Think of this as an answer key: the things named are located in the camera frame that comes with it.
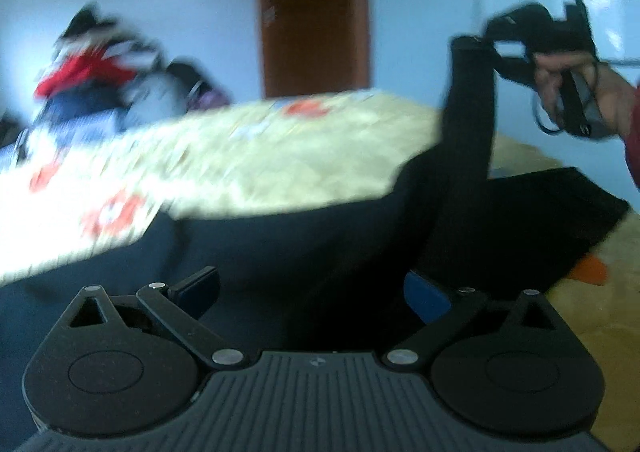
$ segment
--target pile of clothes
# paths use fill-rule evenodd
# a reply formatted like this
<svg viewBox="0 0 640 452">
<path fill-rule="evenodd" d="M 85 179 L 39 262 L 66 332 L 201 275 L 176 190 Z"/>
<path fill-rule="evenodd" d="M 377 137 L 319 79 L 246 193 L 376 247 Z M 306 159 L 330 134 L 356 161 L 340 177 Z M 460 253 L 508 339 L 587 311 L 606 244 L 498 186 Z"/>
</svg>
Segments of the pile of clothes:
<svg viewBox="0 0 640 452">
<path fill-rule="evenodd" d="M 231 103 L 194 64 L 166 65 L 156 43 L 117 18 L 100 19 L 95 4 L 84 6 L 56 41 L 34 97 L 43 107 L 11 148 L 14 163 L 45 149 L 56 152 Z"/>
</svg>

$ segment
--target dark blue fabric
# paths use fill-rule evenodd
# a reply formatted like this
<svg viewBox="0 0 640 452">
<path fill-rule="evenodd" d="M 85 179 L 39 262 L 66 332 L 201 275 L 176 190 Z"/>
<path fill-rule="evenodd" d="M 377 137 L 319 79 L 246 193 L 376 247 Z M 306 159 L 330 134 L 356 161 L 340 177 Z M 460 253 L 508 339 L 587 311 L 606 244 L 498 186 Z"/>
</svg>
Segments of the dark blue fabric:
<svg viewBox="0 0 640 452">
<path fill-rule="evenodd" d="M 125 106 L 118 89 L 109 84 L 85 82 L 53 95 L 45 107 L 43 118 L 59 124 L 75 118 Z"/>
</svg>

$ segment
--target black plastic mount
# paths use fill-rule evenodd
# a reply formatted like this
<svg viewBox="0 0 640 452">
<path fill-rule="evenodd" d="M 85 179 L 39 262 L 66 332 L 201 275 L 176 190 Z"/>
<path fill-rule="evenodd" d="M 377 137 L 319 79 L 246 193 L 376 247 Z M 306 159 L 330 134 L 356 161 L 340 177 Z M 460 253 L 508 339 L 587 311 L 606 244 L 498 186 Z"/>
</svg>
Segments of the black plastic mount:
<svg viewBox="0 0 640 452">
<path fill-rule="evenodd" d="M 177 289 L 217 279 L 209 269 Z M 42 432 L 21 450 L 606 451 L 588 432 L 602 374 L 537 292 L 512 303 L 456 293 L 447 314 L 377 358 L 250 359 L 170 290 L 76 296 L 25 371 Z"/>
</svg>

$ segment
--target hand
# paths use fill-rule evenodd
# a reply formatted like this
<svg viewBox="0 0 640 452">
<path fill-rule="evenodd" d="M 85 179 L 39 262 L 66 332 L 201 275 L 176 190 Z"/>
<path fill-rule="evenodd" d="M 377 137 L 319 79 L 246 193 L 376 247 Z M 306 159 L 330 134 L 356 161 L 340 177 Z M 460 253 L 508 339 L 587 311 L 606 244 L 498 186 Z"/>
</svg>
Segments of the hand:
<svg viewBox="0 0 640 452">
<path fill-rule="evenodd" d="M 558 124 L 556 103 L 562 85 L 561 72 L 572 70 L 580 73 L 591 89 L 596 81 L 593 56 L 587 52 L 565 54 L 536 54 L 536 84 L 542 105 L 549 118 Z M 598 87 L 594 90 L 602 118 L 610 129 L 626 139 L 631 127 L 631 110 L 636 90 L 619 73 L 607 64 L 598 67 Z"/>
</svg>

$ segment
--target white cloth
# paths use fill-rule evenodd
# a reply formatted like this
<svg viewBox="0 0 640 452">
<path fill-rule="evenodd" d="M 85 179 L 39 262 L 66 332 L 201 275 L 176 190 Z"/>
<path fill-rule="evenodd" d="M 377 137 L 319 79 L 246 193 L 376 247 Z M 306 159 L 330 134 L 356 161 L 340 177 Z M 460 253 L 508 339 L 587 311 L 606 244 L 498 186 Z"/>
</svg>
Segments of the white cloth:
<svg viewBox="0 0 640 452">
<path fill-rule="evenodd" d="M 136 35 L 120 26 L 97 28 L 75 38 L 58 39 L 54 49 L 57 51 L 56 57 L 59 55 L 67 57 L 78 53 L 82 54 L 91 48 L 99 48 L 118 38 L 135 39 Z"/>
<path fill-rule="evenodd" d="M 135 79 L 122 89 L 124 102 L 130 104 L 123 127 L 131 129 L 184 115 L 187 93 L 180 81 L 168 73 L 150 73 Z"/>
<path fill-rule="evenodd" d="M 159 66 L 160 49 L 153 44 L 139 40 L 123 41 L 113 44 L 104 52 L 104 58 L 113 58 L 116 66 L 128 70 L 152 72 Z"/>
</svg>

